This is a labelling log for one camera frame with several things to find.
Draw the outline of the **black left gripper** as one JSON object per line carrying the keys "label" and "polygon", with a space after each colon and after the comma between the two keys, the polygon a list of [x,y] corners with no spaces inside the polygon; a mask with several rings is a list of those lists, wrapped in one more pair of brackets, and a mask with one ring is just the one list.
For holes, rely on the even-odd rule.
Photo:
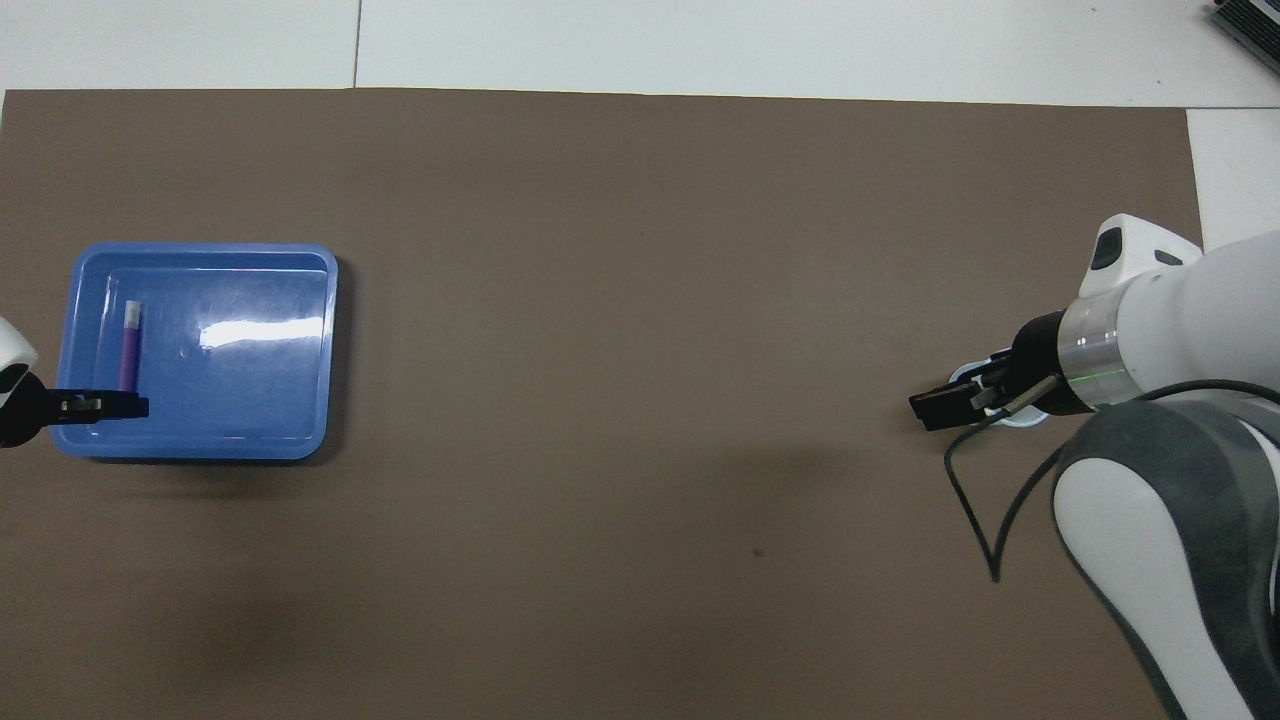
{"label": "black left gripper", "polygon": [[54,395],[37,375],[27,373],[3,405],[1,447],[26,445],[54,421],[142,419],[148,414],[148,398],[137,392],[56,391]]}

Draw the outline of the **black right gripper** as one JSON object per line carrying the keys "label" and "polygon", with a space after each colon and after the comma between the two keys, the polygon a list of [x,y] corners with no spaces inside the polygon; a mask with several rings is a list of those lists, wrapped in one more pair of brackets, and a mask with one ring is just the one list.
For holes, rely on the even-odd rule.
{"label": "black right gripper", "polygon": [[1069,387],[1059,356],[1059,332],[1065,311],[1032,318],[1014,336],[1010,350],[960,366],[951,382],[908,397],[915,419],[928,432],[970,427],[996,410],[1002,395],[1015,398],[1052,377],[1057,384],[1033,406],[1053,416],[1093,413]]}

